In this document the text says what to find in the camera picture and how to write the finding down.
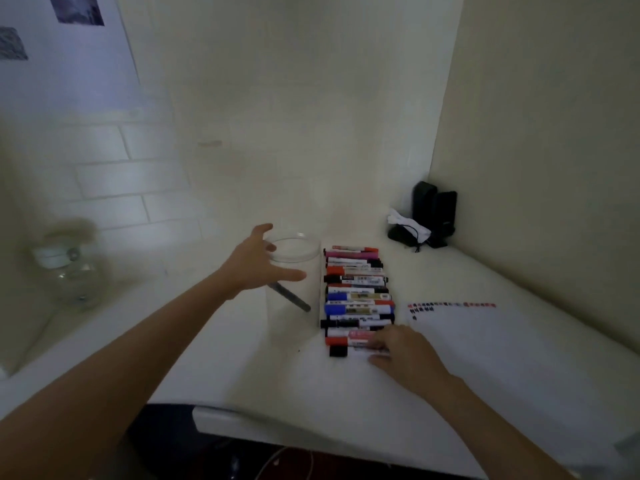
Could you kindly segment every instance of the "desk surface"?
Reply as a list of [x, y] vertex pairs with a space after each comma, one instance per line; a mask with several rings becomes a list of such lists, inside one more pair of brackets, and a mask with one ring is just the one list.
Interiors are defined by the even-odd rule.
[[[578, 427], [567, 424], [561, 411], [551, 405], [553, 401], [518, 397], [493, 383], [491, 371], [483, 371], [481, 383], [471, 370], [456, 373], [556, 459], [565, 464], [594, 458], [604, 461], [611, 457], [613, 442], [640, 429], [640, 358], [628, 349], [455, 249], [425, 248], [416, 254], [382, 237], [339, 242], [380, 248], [399, 308], [409, 301], [491, 301], [526, 316], [539, 337], [586, 379], [586, 393], [595, 400], [580, 406], [593, 413], [593, 421], [587, 417]], [[128, 291], [94, 320], [0, 383], [0, 417], [206, 273], [163, 278]], [[220, 308], [151, 402], [242, 411], [379, 452], [405, 465], [484, 477], [459, 437], [430, 406], [364, 360], [329, 358], [320, 331], [286, 349], [273, 346], [268, 338], [264, 290], [244, 292]], [[586, 432], [594, 431], [597, 437], [588, 437]]]

